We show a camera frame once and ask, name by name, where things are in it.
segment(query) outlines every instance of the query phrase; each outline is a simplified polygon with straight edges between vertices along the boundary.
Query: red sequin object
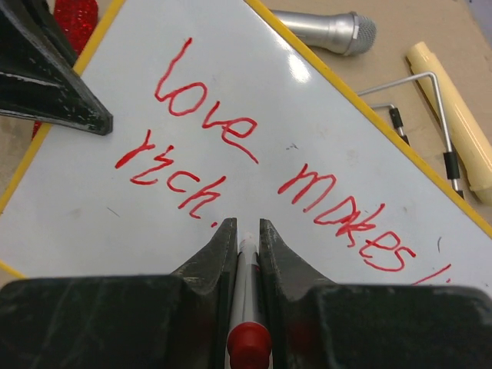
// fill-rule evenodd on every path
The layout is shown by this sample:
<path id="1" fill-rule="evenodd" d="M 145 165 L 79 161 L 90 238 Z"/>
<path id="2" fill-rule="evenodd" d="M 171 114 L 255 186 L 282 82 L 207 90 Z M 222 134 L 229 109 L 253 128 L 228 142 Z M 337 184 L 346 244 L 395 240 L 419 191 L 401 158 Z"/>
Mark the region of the red sequin object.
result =
<path id="1" fill-rule="evenodd" d="M 78 55 L 98 24 L 98 10 L 95 0 L 57 0 L 55 3 L 55 20 Z M 40 127 L 41 122 L 36 121 L 32 129 L 33 138 Z"/>

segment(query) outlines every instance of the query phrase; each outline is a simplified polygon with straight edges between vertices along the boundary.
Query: microphone grille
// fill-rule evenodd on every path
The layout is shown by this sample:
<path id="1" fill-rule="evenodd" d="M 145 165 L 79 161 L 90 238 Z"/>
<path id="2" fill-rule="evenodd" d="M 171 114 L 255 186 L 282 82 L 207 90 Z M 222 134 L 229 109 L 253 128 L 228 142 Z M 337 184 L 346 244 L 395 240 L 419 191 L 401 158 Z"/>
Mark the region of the microphone grille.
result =
<path id="1" fill-rule="evenodd" d="M 367 52 L 376 40 L 376 33 L 376 23 L 368 17 L 359 15 L 359 33 L 357 38 L 352 41 L 351 54 L 356 55 Z"/>

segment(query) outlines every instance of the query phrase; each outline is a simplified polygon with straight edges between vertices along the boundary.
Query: yellow whiteboard frame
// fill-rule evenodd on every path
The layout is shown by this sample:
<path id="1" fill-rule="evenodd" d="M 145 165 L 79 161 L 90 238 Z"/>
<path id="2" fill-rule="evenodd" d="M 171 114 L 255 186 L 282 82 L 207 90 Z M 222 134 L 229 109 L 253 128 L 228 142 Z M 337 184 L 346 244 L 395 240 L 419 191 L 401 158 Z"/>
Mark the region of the yellow whiteboard frame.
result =
<path id="1" fill-rule="evenodd" d="M 119 10 L 126 0 L 113 0 L 109 5 L 104 17 L 99 22 L 92 37 L 89 39 L 84 51 L 74 66 L 74 70 L 81 74 L 92 56 L 97 51 L 107 30 L 111 27 L 112 22 L 116 19 Z M 367 105 L 364 100 L 359 98 L 342 80 L 338 77 L 312 50 L 309 49 L 299 38 L 297 38 L 289 29 L 282 24 L 260 0 L 244 0 L 265 22 L 267 22 L 292 48 L 294 48 L 307 62 L 309 62 L 317 71 L 323 75 L 352 105 L 357 108 L 373 125 L 376 126 L 383 135 L 385 135 L 393 144 L 403 152 L 426 176 L 442 190 L 472 221 L 477 224 L 490 238 L 492 238 L 492 226 L 490 226 L 463 198 L 461 198 L 453 188 L 441 178 L 437 172 L 432 169 L 413 148 L 404 143 L 393 129 Z M 41 147 L 43 141 L 49 133 L 52 125 L 44 123 L 26 151 L 21 164 L 15 171 L 10 184 L 5 193 L 0 197 L 0 214 L 4 211 L 8 201 L 12 197 L 18 184 L 22 180 L 29 165 L 32 163 L 36 153 Z M 25 276 L 9 267 L 0 260 L 0 268 L 17 278 Z"/>

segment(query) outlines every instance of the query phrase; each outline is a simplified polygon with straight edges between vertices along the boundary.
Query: microphone handle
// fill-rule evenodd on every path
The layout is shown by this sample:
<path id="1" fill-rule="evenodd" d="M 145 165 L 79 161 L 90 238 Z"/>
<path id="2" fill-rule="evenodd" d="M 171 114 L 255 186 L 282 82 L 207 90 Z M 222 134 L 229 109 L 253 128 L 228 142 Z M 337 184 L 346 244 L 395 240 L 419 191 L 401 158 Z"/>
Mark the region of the microphone handle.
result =
<path id="1" fill-rule="evenodd" d="M 344 54 L 354 36 L 354 14 L 315 15 L 272 10 L 274 15 L 307 46 Z"/>
<path id="2" fill-rule="evenodd" d="M 425 43 L 419 42 L 412 46 L 407 53 L 407 59 L 414 74 L 432 71 L 437 76 L 451 141 L 467 170 L 470 190 L 475 192 L 484 204 L 492 205 L 492 147 L 490 142 L 442 64 Z M 421 79 L 418 83 L 436 111 L 436 99 L 431 82 Z"/>

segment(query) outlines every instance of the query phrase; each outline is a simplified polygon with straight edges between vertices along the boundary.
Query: tabletop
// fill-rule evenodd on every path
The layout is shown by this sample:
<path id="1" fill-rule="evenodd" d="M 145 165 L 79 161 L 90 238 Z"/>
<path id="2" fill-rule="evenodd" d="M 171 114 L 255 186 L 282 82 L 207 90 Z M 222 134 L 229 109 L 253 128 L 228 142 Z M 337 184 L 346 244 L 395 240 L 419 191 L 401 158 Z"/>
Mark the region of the tabletop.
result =
<path id="1" fill-rule="evenodd" d="M 351 88 L 360 91 L 410 75 L 404 55 L 421 41 L 437 55 L 458 91 L 474 114 L 485 135 L 492 141 L 492 49 L 477 21 L 485 17 L 471 12 L 471 0 L 264 0 L 275 10 L 306 12 L 320 15 L 356 11 L 377 24 L 374 47 L 357 57 L 341 57 L 315 48 L 314 52 Z M 111 0 L 98 0 L 104 13 Z M 369 95 L 370 103 L 390 102 L 399 107 L 412 147 L 445 178 L 442 153 L 444 140 L 437 118 L 417 84 L 406 84 Z M 389 121 L 386 113 L 381 115 Z M 0 192 L 10 179 L 25 153 L 32 134 L 32 123 L 0 118 Z M 492 224 L 492 207 L 480 204 L 468 191 L 462 169 L 461 186 L 465 199 Z M 0 285 L 12 277 L 0 272 Z"/>

